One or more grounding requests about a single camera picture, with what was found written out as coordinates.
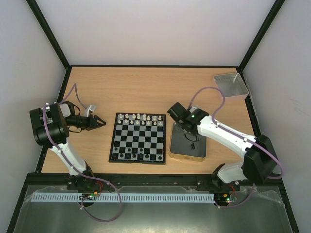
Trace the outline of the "gold metal tin with pieces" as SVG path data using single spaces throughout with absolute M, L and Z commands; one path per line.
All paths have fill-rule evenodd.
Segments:
M 169 156 L 174 159 L 202 162 L 207 157 L 207 138 L 185 133 L 176 123 L 173 124 Z

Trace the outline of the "black and grey chessboard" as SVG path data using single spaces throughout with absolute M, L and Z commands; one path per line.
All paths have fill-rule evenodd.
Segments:
M 119 114 L 123 115 L 122 124 L 118 124 Z M 143 149 L 143 159 L 138 159 L 138 150 Z M 126 150 L 131 149 L 131 159 L 126 159 Z M 166 115 L 148 113 L 116 113 L 112 134 L 109 162 L 166 164 Z

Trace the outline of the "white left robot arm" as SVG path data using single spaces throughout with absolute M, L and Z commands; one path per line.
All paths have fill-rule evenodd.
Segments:
M 36 143 L 54 152 L 69 170 L 72 180 L 93 179 L 93 172 L 87 162 L 75 151 L 69 141 L 69 127 L 80 131 L 91 131 L 106 125 L 97 115 L 93 115 L 94 105 L 86 109 L 86 115 L 76 113 L 78 108 L 70 101 L 47 104 L 29 112 L 32 131 Z

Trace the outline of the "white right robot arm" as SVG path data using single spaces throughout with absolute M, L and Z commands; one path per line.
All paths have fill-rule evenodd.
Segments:
M 274 178 L 272 173 L 277 166 L 277 158 L 269 137 L 241 133 L 218 122 L 200 108 L 186 109 L 178 102 L 167 113 L 183 133 L 213 139 L 243 159 L 242 162 L 218 166 L 212 178 L 215 189 L 223 190 L 235 181 L 248 180 L 254 184 L 264 184 L 267 179 Z

